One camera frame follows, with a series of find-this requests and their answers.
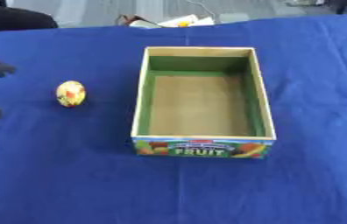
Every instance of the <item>white object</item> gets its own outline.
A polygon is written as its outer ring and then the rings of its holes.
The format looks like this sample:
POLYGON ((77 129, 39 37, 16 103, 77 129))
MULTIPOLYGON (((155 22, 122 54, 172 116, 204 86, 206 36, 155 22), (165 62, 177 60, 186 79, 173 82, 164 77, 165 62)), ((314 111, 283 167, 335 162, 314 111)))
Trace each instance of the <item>white object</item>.
POLYGON ((139 27, 139 28, 146 28, 146 29, 153 29, 153 28, 161 28, 161 26, 157 24, 152 24, 149 22, 146 22, 144 20, 136 20, 130 24, 131 27, 139 27))
POLYGON ((190 25, 198 22, 199 18, 196 15, 189 15, 186 17, 178 17, 176 19, 168 20, 166 22, 159 23, 159 25, 164 27, 178 27, 178 24, 181 22, 187 22, 190 25))
POLYGON ((206 17, 190 24, 189 26, 214 25, 214 24, 215 24, 215 21, 213 21, 212 17, 206 17))
POLYGON ((325 4, 325 0, 286 0, 289 6, 311 6, 325 4))

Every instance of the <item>cardboard box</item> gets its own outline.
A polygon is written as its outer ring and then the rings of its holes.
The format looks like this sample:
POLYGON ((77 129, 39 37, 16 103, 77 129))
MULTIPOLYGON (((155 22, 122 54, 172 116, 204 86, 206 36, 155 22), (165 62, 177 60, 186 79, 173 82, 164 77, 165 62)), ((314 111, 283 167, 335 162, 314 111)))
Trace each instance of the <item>cardboard box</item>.
POLYGON ((146 48, 131 137, 142 155, 262 158, 276 135, 254 48, 146 48))

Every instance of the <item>table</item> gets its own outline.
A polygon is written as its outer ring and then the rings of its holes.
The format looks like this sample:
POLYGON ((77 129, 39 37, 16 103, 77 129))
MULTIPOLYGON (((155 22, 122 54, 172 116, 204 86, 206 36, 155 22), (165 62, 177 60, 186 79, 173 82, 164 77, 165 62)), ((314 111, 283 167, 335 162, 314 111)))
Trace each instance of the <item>table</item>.
POLYGON ((347 224, 347 16, 0 32, 0 223, 347 224), (264 160, 138 157, 146 46, 254 46, 278 141, 264 160), (54 89, 82 82, 63 108, 54 89))

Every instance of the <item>cable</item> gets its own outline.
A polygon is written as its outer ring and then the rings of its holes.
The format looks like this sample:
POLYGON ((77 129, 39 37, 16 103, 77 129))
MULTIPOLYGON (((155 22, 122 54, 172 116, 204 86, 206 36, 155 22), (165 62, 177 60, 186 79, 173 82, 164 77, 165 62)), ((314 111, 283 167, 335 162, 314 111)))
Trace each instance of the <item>cable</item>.
POLYGON ((206 7, 203 3, 193 2, 191 0, 185 0, 185 1, 188 2, 188 3, 191 3, 191 4, 198 4, 198 5, 200 5, 205 11, 207 11, 212 16, 213 20, 216 21, 216 14, 213 11, 211 11, 210 9, 208 9, 208 7, 206 7))

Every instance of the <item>toy ball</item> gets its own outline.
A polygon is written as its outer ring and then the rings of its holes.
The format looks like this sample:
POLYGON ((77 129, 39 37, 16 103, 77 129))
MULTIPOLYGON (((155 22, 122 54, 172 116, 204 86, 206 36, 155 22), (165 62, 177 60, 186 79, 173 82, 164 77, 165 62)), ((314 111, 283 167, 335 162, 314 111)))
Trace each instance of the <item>toy ball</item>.
POLYGON ((85 87, 78 81, 68 80, 56 89, 56 97, 61 105, 73 108, 85 100, 85 87))

